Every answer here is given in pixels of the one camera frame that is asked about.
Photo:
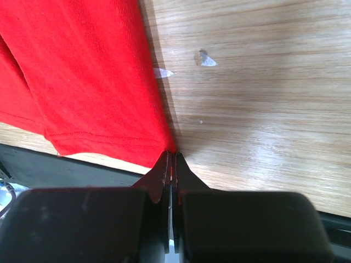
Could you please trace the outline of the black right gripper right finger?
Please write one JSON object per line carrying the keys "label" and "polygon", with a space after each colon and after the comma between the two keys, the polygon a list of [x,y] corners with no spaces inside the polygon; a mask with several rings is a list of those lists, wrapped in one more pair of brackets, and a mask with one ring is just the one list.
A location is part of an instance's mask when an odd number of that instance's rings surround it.
{"label": "black right gripper right finger", "polygon": [[318,212],[297,192],[207,186],[172,158],[174,248],[181,262],[332,262]]}

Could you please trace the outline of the red t shirt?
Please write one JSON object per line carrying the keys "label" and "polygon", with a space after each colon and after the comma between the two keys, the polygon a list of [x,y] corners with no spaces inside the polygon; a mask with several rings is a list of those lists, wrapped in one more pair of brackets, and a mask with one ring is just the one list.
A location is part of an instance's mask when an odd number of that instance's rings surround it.
{"label": "red t shirt", "polygon": [[63,156],[175,152],[137,1],[1,1],[1,121]]}

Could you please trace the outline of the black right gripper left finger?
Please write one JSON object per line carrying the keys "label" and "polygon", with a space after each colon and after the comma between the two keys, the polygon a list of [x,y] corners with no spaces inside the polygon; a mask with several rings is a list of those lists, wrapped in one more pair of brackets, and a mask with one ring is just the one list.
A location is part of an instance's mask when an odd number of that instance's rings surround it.
{"label": "black right gripper left finger", "polygon": [[172,155],[130,187],[22,193],[1,226],[1,262],[164,262]]}

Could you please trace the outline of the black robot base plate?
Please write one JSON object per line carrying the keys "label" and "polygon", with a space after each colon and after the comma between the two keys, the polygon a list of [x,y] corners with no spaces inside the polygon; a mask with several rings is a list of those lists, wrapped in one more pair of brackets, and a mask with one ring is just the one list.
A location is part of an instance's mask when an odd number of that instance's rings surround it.
{"label": "black robot base plate", "polygon": [[28,188],[131,186],[142,175],[1,144],[1,169]]}

